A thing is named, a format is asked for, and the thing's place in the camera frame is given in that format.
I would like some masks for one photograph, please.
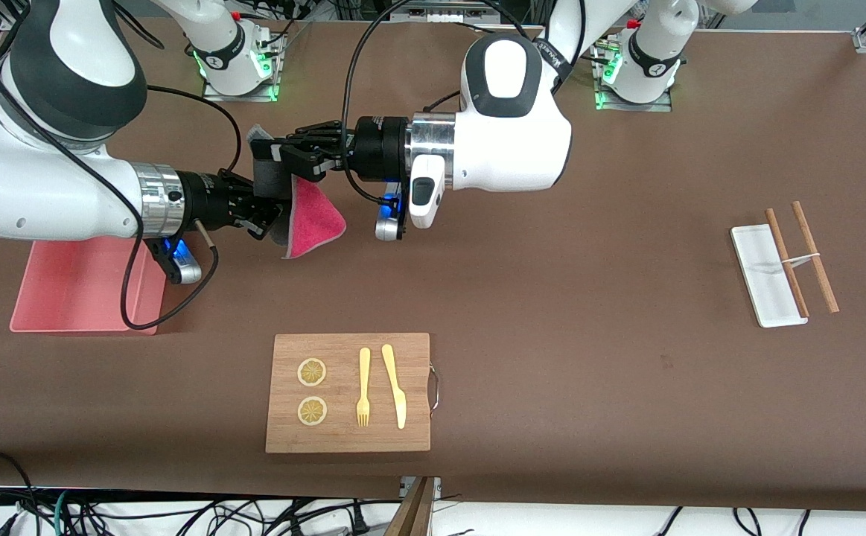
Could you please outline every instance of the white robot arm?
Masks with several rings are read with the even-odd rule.
[[[756,0],[701,0],[725,14],[740,13]],[[538,39],[493,33],[476,41],[466,54],[460,83],[460,111],[418,112],[383,121],[361,118],[350,159],[361,179],[388,183],[388,197],[405,197],[413,225],[428,228],[446,187],[489,192],[544,190],[564,172],[572,129],[553,95],[571,64],[634,4],[634,0],[559,0]],[[651,0],[637,30],[623,31],[623,65],[606,80],[621,98],[651,102],[670,87],[680,67],[681,50],[698,21],[695,0]],[[404,119],[403,133],[387,132]],[[406,139],[402,172],[364,166],[364,153],[380,159],[382,140]],[[386,153],[383,159],[393,155]],[[402,217],[382,208],[376,237],[402,236]]]
[[[270,78],[272,45],[282,36],[235,18],[224,0],[153,0],[184,30],[201,72],[222,95],[244,95]]]
[[[188,2],[192,8],[184,16],[178,15],[182,2],[162,4],[174,7],[188,34],[206,50],[232,36],[243,40],[246,34],[227,10],[216,11],[215,2]],[[208,41],[211,34],[217,35],[215,45]],[[228,48],[253,47],[242,43]],[[257,74],[239,75],[238,58],[228,58],[212,71],[216,76],[211,81],[232,91],[249,91]],[[110,0],[32,3],[13,45],[0,57],[0,237],[85,240],[134,237],[141,231],[154,253],[162,242],[158,238],[180,240],[195,221],[208,229],[246,226],[262,235],[280,214],[280,205],[257,200],[251,182],[243,177],[229,170],[182,172],[108,155],[105,141],[140,113],[146,95],[144,74],[119,30]],[[176,245],[171,242],[167,251],[169,264]],[[194,282],[199,272],[175,269],[168,277]]]
[[[624,101],[656,101],[674,84],[681,52],[698,27],[698,3],[735,15],[749,10],[757,0],[650,0],[640,27],[617,34],[620,56],[604,83]]]

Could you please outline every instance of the lemon slice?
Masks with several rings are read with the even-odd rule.
[[[304,360],[297,367],[297,380],[300,380],[300,383],[303,383],[304,386],[319,386],[324,377],[327,377],[327,366],[316,357]]]
[[[321,397],[306,397],[297,407],[297,418],[308,427],[316,427],[327,418],[327,403]]]

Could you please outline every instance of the pink plastic container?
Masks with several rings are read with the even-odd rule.
[[[81,242],[32,242],[10,331],[55,335],[153,335],[129,329],[118,302],[133,241],[97,237]],[[129,318],[151,322],[161,312],[165,273],[138,251],[127,293]]]

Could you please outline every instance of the brown table surface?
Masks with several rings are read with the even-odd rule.
[[[177,26],[144,23],[168,46],[129,36],[150,83],[197,91]],[[338,118],[364,28],[313,25],[280,102],[226,108],[275,135]],[[476,37],[382,26],[351,119],[452,92]],[[551,190],[449,192],[432,229],[382,243],[375,207],[333,174],[341,240],[283,261],[214,233],[217,277],[153,338],[13,335],[29,246],[0,240],[0,450],[38,485],[389,496],[424,474],[464,500],[866,508],[866,55],[844,33],[698,33],[687,55],[672,113],[597,112],[580,68],[558,95],[575,139]],[[232,147],[217,112],[170,95],[109,144],[184,170]],[[764,330],[728,232],[774,207],[803,254],[792,200],[842,312],[804,267],[811,322]],[[432,334],[432,451],[265,454],[273,336],[378,331]]]

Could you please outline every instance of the pink cloth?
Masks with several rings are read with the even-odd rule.
[[[316,184],[296,176],[290,178],[290,183],[293,209],[284,258],[298,258],[339,238],[347,230],[347,222]]]

